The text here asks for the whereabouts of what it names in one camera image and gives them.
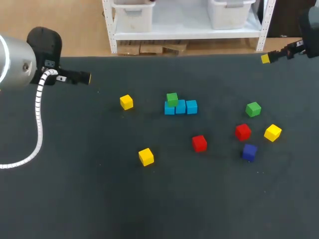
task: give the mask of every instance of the white cable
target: white cable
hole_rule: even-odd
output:
[[[39,153],[41,147],[42,147],[42,141],[43,141],[43,128],[42,128],[42,120],[41,120],[41,98],[42,98],[42,90],[44,86],[45,80],[50,75],[58,75],[58,72],[56,70],[47,70],[43,73],[41,76],[41,79],[39,81],[39,85],[36,92],[35,97],[35,119],[36,119],[36,125],[38,130],[38,141],[36,143],[36,147],[32,154],[29,155],[29,157],[25,158],[24,160],[21,160],[17,163],[10,163],[10,164],[0,164],[0,169],[7,169],[7,168],[15,168],[19,167],[21,165],[26,164],[27,162],[30,162],[36,155]]]

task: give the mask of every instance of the wooden floor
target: wooden floor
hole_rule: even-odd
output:
[[[57,31],[63,56],[111,56],[102,16],[102,0],[1,0],[1,34],[25,40],[36,26]],[[280,49],[298,38],[270,38],[265,51]],[[256,39],[191,41],[187,55],[253,53]]]

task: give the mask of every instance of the green cube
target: green cube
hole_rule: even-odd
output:
[[[176,107],[178,105],[177,93],[169,93],[166,96],[169,107]]]
[[[246,113],[249,117],[254,117],[260,114],[261,107],[257,102],[253,102],[247,105]]]

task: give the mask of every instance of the white storage bin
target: white storage bin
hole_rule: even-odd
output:
[[[114,0],[120,32],[150,32],[152,30],[153,7],[155,2],[145,0]]]
[[[213,29],[244,27],[251,4],[256,0],[208,0],[208,13]]]

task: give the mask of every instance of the yellow block held by gripper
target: yellow block held by gripper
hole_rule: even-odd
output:
[[[268,54],[262,55],[262,56],[261,56],[261,61],[263,62],[263,64],[270,63]]]
[[[274,142],[281,134],[281,128],[272,124],[268,129],[266,129],[264,137]]]
[[[154,155],[149,148],[140,151],[139,157],[144,167],[154,163]]]
[[[120,102],[121,102],[121,106],[123,107],[125,111],[130,108],[133,108],[133,99],[129,95],[121,97]]]

